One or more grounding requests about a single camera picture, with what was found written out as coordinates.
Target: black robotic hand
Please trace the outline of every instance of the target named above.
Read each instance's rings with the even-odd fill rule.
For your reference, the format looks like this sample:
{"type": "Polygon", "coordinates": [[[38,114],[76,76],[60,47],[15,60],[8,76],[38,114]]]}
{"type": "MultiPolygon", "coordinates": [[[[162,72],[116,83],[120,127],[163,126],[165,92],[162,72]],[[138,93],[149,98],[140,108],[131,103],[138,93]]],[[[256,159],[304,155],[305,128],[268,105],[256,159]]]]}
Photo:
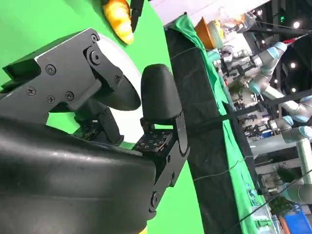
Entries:
{"type": "MultiPolygon", "coordinates": [[[[44,125],[49,111],[74,111],[77,121],[82,121],[107,117],[99,111],[104,103],[137,108],[139,99],[131,84],[97,49],[95,55],[102,66],[95,65],[99,60],[92,53],[96,48],[93,35],[98,38],[92,29],[71,35],[48,50],[53,56],[40,52],[41,57],[33,59],[30,54],[5,68],[13,83],[0,94],[2,234],[137,234],[156,215],[164,191],[174,186],[187,159],[180,99],[172,74],[161,64],[148,66],[142,74],[144,135],[133,150],[107,140],[118,137],[110,135],[103,140],[101,134],[107,133],[107,125],[92,131],[93,135],[75,136],[44,125]],[[91,41],[88,46],[84,46],[86,40],[91,41]],[[67,68],[65,64],[60,67],[61,63],[54,63],[52,70],[47,67],[45,59],[51,62],[69,56],[65,50],[77,56],[79,69],[85,69],[80,74],[86,75],[88,82],[71,83],[81,78],[75,60],[65,63],[67,68]],[[75,50],[80,50],[82,57],[75,50]],[[114,84],[115,77],[124,78],[125,86],[114,84]],[[53,87],[61,88],[51,92],[53,87]],[[123,96],[124,89],[132,98],[123,96]],[[50,103],[50,96],[57,104],[50,103]],[[81,111],[85,105],[90,111],[81,111]],[[173,129],[155,129],[155,124],[173,129]]],[[[110,132],[119,134],[118,128],[110,132]]]]}

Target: black bracket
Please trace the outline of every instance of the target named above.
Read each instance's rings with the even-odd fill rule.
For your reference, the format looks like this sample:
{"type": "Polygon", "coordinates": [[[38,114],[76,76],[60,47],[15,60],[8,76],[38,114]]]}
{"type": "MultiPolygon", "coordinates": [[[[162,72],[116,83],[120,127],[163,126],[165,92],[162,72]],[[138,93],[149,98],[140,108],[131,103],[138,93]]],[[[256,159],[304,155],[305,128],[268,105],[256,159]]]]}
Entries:
{"type": "Polygon", "coordinates": [[[124,137],[109,107],[89,99],[77,112],[76,122],[80,128],[74,133],[78,138],[120,145],[124,137]]]}
{"type": "Polygon", "coordinates": [[[167,187],[173,187],[190,153],[184,114],[168,120],[148,121],[141,119],[144,135],[133,147],[151,159],[156,165],[156,180],[151,195],[150,218],[156,215],[156,208],[167,187]],[[155,129],[155,124],[171,125],[173,129],[155,129]]]}

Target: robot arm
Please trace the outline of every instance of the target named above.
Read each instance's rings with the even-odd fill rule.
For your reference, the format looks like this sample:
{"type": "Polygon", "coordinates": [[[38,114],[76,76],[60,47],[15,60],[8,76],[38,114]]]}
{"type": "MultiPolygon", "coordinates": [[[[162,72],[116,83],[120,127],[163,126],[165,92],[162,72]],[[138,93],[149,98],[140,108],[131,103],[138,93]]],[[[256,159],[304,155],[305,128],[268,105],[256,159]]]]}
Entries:
{"type": "Polygon", "coordinates": [[[133,150],[114,146],[103,140],[118,132],[108,106],[132,110],[140,99],[98,38],[87,29],[5,68],[13,81],[0,95],[0,233],[138,234],[175,185],[190,149],[173,75],[162,64],[144,69],[144,135],[133,150]],[[88,128],[47,127],[50,111],[75,112],[88,128]]]}
{"type": "MultiPolygon", "coordinates": [[[[259,95],[263,94],[269,99],[282,98],[284,95],[270,86],[270,80],[274,69],[286,51],[287,45],[278,42],[274,47],[254,56],[252,61],[260,71],[250,82],[249,89],[259,95]]],[[[309,126],[300,126],[292,128],[293,120],[307,122],[312,116],[312,96],[304,97],[299,103],[287,101],[281,104],[291,116],[284,116],[276,120],[276,124],[286,143],[296,142],[298,156],[301,160],[302,174],[312,169],[312,151],[310,138],[312,138],[312,128],[309,126]]],[[[299,181],[283,192],[285,198],[312,204],[312,175],[304,176],[303,181],[299,181]]]]}

